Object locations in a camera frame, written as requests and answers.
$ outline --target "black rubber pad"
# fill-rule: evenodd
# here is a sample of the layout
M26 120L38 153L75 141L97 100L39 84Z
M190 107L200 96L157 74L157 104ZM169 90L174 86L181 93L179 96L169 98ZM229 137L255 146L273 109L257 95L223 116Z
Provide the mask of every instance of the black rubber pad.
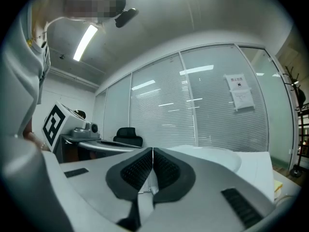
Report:
M77 175L80 175L80 174L85 174L87 172L89 172L89 171L86 168L79 168L79 169L75 169L75 170L72 170L72 171L64 172L64 174L67 178L71 178L71 177L74 177L74 176L77 176Z
M235 188L226 189L221 191L221 193L233 208L246 229L263 219Z
M119 199L134 201L152 170L152 148L114 165L106 173L106 183Z
M159 186L154 204L178 201L191 190L196 179L189 164L159 148L154 148L154 172Z

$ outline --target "black chair backrest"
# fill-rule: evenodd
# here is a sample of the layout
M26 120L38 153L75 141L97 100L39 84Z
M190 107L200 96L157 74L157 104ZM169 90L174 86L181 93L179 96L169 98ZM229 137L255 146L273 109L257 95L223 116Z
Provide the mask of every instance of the black chair backrest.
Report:
M143 139L136 135L134 127L120 128L113 141L139 147L143 145Z

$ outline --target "glass wall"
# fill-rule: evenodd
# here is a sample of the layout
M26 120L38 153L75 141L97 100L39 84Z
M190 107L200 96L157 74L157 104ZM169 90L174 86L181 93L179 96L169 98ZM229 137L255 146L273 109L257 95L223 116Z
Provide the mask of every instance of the glass wall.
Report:
M269 153L273 162L287 168L293 149L290 100L277 67L263 49L241 47L256 72L263 92L269 126Z
M119 128L130 126L144 147L269 147L272 157L288 164L293 117L283 81L264 50L242 50L254 70L235 45L220 45L160 59L113 84L94 109L98 124L104 114L103 139L112 141ZM238 74L251 89L254 107L235 109L225 75Z
M197 115L198 146L233 151L267 150L267 120L256 77L233 45L182 53ZM243 74L251 88L253 106L235 110L225 75Z
M188 83L178 54L132 75L130 126L144 146L195 145Z
M112 141L117 131L128 127L131 75L110 86L107 90L103 139Z
M93 122L98 125L98 132L100 137L103 137L103 119L104 119L104 107L105 107L106 91L98 94L95 99L95 105L93 109Z

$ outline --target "window blinds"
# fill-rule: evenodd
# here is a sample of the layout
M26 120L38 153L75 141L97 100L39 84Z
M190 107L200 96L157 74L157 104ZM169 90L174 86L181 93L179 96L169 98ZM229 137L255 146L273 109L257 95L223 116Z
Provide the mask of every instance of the window blinds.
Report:
M241 52L232 45L182 53L197 116L198 146L234 151L267 151L265 103L255 75ZM243 73L255 104L234 109L225 74Z
M107 90L103 139L112 141L121 127L128 126L131 76L123 78Z
M195 145L192 106L179 55L156 61L132 75L130 126L143 146Z
M93 111L93 122L98 125L98 132L100 137L103 137L103 118L104 118L104 105L105 105L106 91L96 96L94 111Z

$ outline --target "white wall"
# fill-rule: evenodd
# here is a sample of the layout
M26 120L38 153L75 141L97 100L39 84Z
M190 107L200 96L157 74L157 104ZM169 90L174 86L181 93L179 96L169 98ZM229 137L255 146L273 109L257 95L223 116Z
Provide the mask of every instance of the white wall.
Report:
M263 42L259 39L258 36L237 31L209 30L187 34L182 37L166 41L165 43L152 48L151 50L141 54L139 57L122 66L120 69L109 74L97 89L96 95L104 91L111 84L126 76L128 73L171 53L205 44L235 42L263 45Z
M275 56L287 40L294 22L279 3L274 0L267 0L267 3L259 35L269 53Z
M86 120L92 121L95 94L92 89L49 73L43 87L42 103L37 105L32 117L32 130L41 139L44 120L56 101L68 108L82 110Z

